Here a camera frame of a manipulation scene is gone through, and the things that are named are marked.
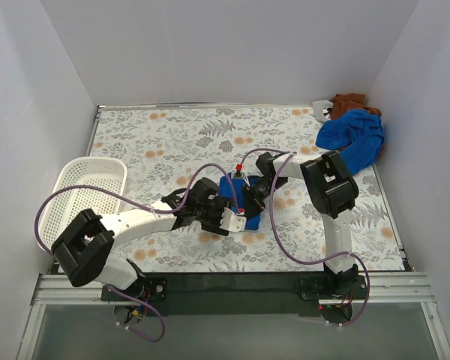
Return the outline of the blue towel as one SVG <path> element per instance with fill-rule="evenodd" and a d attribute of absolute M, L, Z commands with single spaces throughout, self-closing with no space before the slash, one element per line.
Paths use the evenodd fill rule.
<path fill-rule="evenodd" d="M 236 209 L 235 203 L 233 201 L 233 192 L 232 192 L 232 188 L 234 188 L 239 208 L 244 209 L 245 214 L 249 213 L 246 210 L 247 200 L 245 199 L 245 192 L 242 189 L 246 181 L 243 178 L 234 178 L 231 172 L 228 173 L 228 176 L 231 178 L 232 186 L 229 184 L 226 177 L 222 176 L 219 181 L 219 190 L 218 190 L 219 195 L 221 197 L 230 198 L 232 200 L 232 210 L 235 211 Z M 257 231 L 260 227 L 260 219 L 261 219 L 260 213 L 257 213 L 253 217 L 247 216 L 245 229 L 250 231 Z"/>
<path fill-rule="evenodd" d="M 337 120 L 326 121 L 316 137 L 319 148 L 339 151 L 352 175 L 376 162 L 384 141 L 381 117 L 364 109 L 352 109 Z"/>

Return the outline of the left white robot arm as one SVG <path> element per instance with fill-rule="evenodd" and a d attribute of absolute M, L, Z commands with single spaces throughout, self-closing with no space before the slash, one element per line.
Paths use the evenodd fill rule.
<path fill-rule="evenodd" d="M 108 215 L 83 210 L 54 241 L 51 251 L 73 287 L 98 281 L 135 300 L 145 289 L 140 269 L 132 261 L 114 256 L 113 249 L 155 233 L 188 227 L 194 221 L 203 230 L 223 236 L 242 231 L 246 223 L 242 214 L 233 211 L 232 200 L 220 196 L 212 180 L 201 178 L 191 189 L 178 189 L 144 209 Z"/>

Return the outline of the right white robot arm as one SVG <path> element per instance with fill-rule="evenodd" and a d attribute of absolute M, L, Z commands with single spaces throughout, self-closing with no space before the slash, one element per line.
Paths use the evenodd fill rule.
<path fill-rule="evenodd" d="M 333 298 L 345 296 L 359 276 L 358 266 L 351 255 L 351 211 L 359 189 L 340 154 L 329 151 L 315 157 L 266 152 L 258 157 L 256 167 L 262 173 L 258 181 L 241 186 L 247 218 L 254 218 L 265 211 L 265 200 L 271 199 L 289 178 L 304 181 L 324 227 L 326 253 L 322 264 L 325 291 Z"/>

